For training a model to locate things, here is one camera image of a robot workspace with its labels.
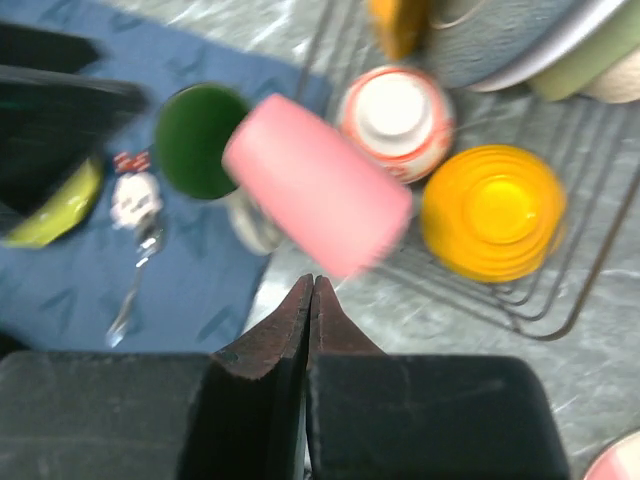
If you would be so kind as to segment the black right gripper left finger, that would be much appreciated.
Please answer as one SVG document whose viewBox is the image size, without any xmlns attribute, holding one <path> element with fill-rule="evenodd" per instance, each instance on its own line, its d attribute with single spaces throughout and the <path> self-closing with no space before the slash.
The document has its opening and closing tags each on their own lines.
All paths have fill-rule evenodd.
<svg viewBox="0 0 640 480">
<path fill-rule="evenodd" d="M 212 354 L 15 351 L 5 479 L 299 479 L 311 275 Z"/>
</svg>

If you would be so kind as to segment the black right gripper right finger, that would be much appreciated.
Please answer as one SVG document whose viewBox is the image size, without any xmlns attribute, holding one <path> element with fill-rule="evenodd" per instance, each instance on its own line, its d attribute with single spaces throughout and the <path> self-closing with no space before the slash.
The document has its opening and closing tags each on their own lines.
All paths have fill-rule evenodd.
<svg viewBox="0 0 640 480">
<path fill-rule="evenodd" d="M 511 356 L 383 352 L 315 281 L 307 438 L 316 479 L 566 479 L 541 381 Z"/>
</svg>

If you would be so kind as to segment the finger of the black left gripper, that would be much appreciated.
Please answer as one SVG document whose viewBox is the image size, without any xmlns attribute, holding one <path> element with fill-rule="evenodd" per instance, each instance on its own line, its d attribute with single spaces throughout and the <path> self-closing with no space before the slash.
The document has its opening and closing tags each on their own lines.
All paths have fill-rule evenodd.
<svg viewBox="0 0 640 480">
<path fill-rule="evenodd" d="M 136 84 L 1 67 L 1 233 L 44 206 L 148 105 Z"/>
<path fill-rule="evenodd" d="M 101 58 L 93 42 L 66 33 L 2 21 L 0 37 L 6 66 L 74 74 Z"/>
</svg>

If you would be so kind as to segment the pink plastic cup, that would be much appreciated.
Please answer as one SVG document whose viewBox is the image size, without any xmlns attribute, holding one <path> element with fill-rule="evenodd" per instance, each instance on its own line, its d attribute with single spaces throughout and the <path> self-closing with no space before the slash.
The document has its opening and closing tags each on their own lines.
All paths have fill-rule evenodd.
<svg viewBox="0 0 640 480">
<path fill-rule="evenodd" d="M 280 94 L 262 100 L 236 128 L 223 165 L 336 277 L 383 260 L 409 226 L 410 190 L 319 116 Z"/>
</svg>

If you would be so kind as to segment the orange bowl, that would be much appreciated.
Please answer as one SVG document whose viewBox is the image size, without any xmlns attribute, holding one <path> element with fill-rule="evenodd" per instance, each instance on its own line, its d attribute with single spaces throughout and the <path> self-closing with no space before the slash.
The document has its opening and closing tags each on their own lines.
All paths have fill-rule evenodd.
<svg viewBox="0 0 640 480">
<path fill-rule="evenodd" d="M 505 283 L 537 270 L 561 242 L 564 185 L 533 153 L 508 145 L 465 150 L 426 183 L 423 241 L 444 266 Z"/>
</svg>

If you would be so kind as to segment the red white patterned dish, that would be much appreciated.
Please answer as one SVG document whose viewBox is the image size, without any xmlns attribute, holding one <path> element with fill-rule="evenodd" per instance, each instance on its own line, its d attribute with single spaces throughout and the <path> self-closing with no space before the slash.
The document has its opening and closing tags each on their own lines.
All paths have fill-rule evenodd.
<svg viewBox="0 0 640 480">
<path fill-rule="evenodd" d="M 384 65 L 357 77 L 335 125 L 398 181 L 426 177 L 452 147 L 455 112 L 448 94 L 413 67 Z"/>
</svg>

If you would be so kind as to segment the orange polka dot plate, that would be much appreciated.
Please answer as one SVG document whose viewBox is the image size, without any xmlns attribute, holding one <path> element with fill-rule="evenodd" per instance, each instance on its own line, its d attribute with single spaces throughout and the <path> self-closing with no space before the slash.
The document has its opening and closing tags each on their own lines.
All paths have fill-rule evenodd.
<svg viewBox="0 0 640 480">
<path fill-rule="evenodd" d="M 422 42 L 431 2 L 428 0 L 368 0 L 371 25 L 384 55 L 398 61 Z"/>
</svg>

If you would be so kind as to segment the blue floral plate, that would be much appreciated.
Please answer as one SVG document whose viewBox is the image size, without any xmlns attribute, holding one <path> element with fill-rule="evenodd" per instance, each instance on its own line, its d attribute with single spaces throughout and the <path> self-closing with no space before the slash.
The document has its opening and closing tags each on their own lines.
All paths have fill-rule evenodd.
<svg viewBox="0 0 640 480">
<path fill-rule="evenodd" d="M 445 87 L 470 87 L 541 41 L 577 2 L 433 1 L 429 66 Z"/>
</svg>

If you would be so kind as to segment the cream square cartoon dish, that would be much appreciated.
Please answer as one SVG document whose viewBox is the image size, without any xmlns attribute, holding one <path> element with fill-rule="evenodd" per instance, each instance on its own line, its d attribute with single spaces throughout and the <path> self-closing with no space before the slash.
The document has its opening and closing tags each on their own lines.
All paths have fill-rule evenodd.
<svg viewBox="0 0 640 480">
<path fill-rule="evenodd" d="M 640 51 L 612 65 L 581 90 L 583 95 L 608 104 L 629 103 L 640 97 Z"/>
</svg>

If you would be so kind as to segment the green square panda dish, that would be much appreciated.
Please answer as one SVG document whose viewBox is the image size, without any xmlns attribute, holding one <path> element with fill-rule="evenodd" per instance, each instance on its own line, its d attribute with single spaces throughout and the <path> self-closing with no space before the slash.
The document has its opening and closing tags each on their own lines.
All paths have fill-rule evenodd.
<svg viewBox="0 0 640 480">
<path fill-rule="evenodd" d="M 586 87 L 639 46 L 639 2 L 619 10 L 574 52 L 528 81 L 546 101 L 563 100 Z"/>
</svg>

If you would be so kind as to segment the teal rim white plate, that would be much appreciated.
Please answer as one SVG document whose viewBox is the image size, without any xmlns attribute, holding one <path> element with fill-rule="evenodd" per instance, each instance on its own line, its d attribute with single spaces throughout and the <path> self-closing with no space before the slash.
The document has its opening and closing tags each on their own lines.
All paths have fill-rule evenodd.
<svg viewBox="0 0 640 480">
<path fill-rule="evenodd" d="M 541 41 L 497 73 L 471 85 L 473 92 L 494 92 L 528 81 L 574 52 L 619 10 L 631 5 L 624 0 L 578 1 L 577 6 Z"/>
</svg>

